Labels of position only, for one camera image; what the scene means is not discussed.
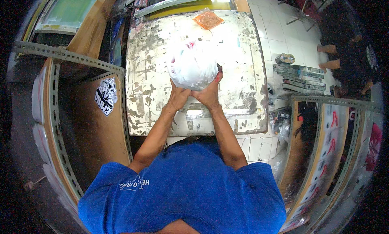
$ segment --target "white tiled floor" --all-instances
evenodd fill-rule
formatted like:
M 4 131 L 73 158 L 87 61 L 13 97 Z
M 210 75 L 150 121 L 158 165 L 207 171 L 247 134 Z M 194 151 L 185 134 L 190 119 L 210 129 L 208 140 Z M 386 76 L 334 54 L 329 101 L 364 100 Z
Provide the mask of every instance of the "white tiled floor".
M 295 65 L 319 68 L 319 63 L 328 61 L 327 54 L 317 52 L 321 38 L 317 26 L 307 32 L 309 23 L 296 21 L 286 25 L 287 22 L 299 17 L 297 8 L 285 3 L 278 5 L 277 0 L 247 0 L 247 2 L 260 36 L 266 76 L 268 81 L 275 83 L 274 86 L 281 87 L 282 83 L 282 76 L 273 73 L 275 58 L 280 53 L 293 54 L 296 59 Z M 329 70 L 324 76 L 324 83 L 327 84 L 326 94 L 329 94 L 331 85 L 337 84 Z M 275 101 L 274 108 L 282 106 L 285 106 L 284 100 Z M 266 134 L 237 135 L 236 138 L 249 163 L 271 163 L 269 159 L 276 155 L 278 138 L 270 126 Z M 168 137 L 168 145 L 181 139 L 183 138 Z

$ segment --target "hand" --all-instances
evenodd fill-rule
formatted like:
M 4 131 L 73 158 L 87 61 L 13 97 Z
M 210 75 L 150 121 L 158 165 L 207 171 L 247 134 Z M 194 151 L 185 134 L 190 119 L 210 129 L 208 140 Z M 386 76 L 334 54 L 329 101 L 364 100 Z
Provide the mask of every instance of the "hand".
M 369 81 L 366 83 L 366 85 L 365 85 L 365 87 L 363 88 L 363 90 L 361 91 L 361 94 L 362 94 L 362 95 L 365 95 L 366 92 L 367 92 L 373 85 L 374 85 L 373 82 L 372 82 L 371 80 L 369 80 Z
M 205 105 L 208 110 L 218 107 L 219 101 L 217 99 L 217 90 L 219 87 L 219 82 L 223 78 L 223 68 L 217 64 L 219 72 L 217 73 L 215 79 L 202 91 L 192 91 L 192 96 Z
M 185 105 L 188 100 L 188 96 L 191 94 L 191 90 L 184 90 L 183 88 L 176 87 L 172 79 L 170 79 L 170 82 L 172 84 L 172 92 L 170 93 L 170 98 L 166 104 L 166 108 L 176 113 Z

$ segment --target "paint-stained table surface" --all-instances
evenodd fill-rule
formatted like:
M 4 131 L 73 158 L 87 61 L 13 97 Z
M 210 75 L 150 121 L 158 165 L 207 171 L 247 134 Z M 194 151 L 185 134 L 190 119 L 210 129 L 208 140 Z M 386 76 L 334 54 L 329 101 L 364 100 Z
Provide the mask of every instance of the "paint-stained table surface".
M 172 86 L 167 71 L 169 48 L 185 40 L 210 42 L 223 66 L 219 102 L 235 134 L 268 130 L 267 84 L 261 46 L 250 13 L 214 11 L 224 22 L 210 31 L 193 13 L 172 15 L 132 28 L 128 38 L 126 104 L 131 135 L 145 136 L 168 102 Z M 169 136 L 213 135 L 207 108 L 189 97 L 177 112 Z

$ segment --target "bundle of white fabric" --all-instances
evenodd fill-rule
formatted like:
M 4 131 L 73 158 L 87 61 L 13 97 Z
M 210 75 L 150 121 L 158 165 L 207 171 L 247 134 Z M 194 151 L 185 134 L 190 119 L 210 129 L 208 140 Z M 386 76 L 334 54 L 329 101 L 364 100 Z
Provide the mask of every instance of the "bundle of white fabric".
M 185 42 L 170 53 L 169 75 L 177 87 L 201 91 L 216 77 L 218 69 L 208 42 Z

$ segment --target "blue t-shirt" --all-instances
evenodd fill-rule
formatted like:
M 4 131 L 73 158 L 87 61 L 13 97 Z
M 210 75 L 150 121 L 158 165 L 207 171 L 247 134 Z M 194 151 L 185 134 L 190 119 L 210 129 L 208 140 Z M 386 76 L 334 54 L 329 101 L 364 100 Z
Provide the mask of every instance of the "blue t-shirt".
M 78 208 L 93 233 L 157 232 L 182 219 L 199 233 L 277 233 L 285 206 L 270 165 L 234 171 L 207 143 L 174 144 L 139 174 L 101 167 Z

